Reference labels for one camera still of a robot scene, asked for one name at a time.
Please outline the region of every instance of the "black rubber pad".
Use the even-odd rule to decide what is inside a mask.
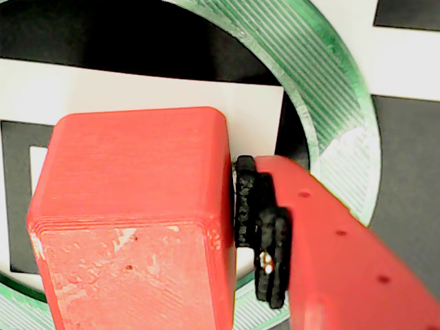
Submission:
[[[254,249],[256,297],[278,309],[284,305],[289,284],[291,217],[286,208],[279,207],[266,208],[258,217],[261,225],[257,227],[258,247]]]
[[[235,246],[253,248],[256,230],[255,182],[258,175],[251,156],[236,161]]]
[[[235,245],[254,250],[256,297],[272,309],[284,305],[289,283],[292,219],[278,207],[269,173],[258,173],[254,159],[236,162]]]

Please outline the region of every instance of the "small hole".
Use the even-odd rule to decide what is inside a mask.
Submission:
[[[298,195],[299,195],[299,197],[308,198],[308,197],[310,197],[310,192],[301,191]]]
[[[377,281],[379,281],[382,284],[388,284],[391,282],[391,279],[385,275],[379,275],[377,277]]]

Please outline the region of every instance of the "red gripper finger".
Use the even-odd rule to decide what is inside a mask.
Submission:
[[[438,330],[440,304],[314,177],[283,157],[256,158],[291,212],[294,330]]]

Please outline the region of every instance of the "green 3d-printed ring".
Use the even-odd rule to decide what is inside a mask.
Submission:
[[[311,174],[367,226],[380,182],[375,110],[349,51],[313,4],[309,0],[165,1],[218,25],[270,69],[302,122]],[[16,283],[0,284],[0,329],[53,329],[49,307],[36,295]],[[234,329],[270,329],[288,317],[288,300],[282,309],[272,311],[255,299],[252,274],[239,281]]]

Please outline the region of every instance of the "green ring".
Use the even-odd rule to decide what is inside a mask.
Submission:
[[[367,226],[381,171],[375,110],[358,66],[314,5],[309,0],[165,1],[218,25],[270,69],[302,122],[311,174]],[[2,277],[0,282],[0,329],[54,329],[49,307],[35,291]],[[270,329],[288,317],[288,300],[272,311],[255,299],[252,274],[239,281],[235,330]]]

